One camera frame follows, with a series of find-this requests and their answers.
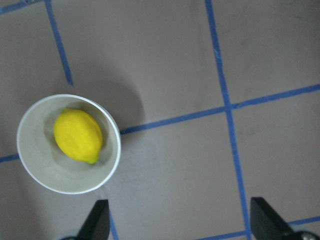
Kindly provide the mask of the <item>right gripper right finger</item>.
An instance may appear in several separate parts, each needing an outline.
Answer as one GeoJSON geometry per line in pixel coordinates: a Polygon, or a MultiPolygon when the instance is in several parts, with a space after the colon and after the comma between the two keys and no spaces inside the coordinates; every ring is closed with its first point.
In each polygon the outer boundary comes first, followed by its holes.
{"type": "Polygon", "coordinates": [[[318,240],[308,230],[293,229],[263,197],[250,199],[250,230],[257,240],[318,240]]]}

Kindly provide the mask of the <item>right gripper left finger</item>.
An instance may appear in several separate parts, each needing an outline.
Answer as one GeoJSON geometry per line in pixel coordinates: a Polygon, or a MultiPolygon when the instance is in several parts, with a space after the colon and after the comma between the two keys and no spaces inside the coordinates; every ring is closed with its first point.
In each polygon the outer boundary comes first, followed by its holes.
{"type": "Polygon", "coordinates": [[[110,235],[110,209],[107,199],[97,200],[77,234],[61,240],[108,240],[110,235]]]}

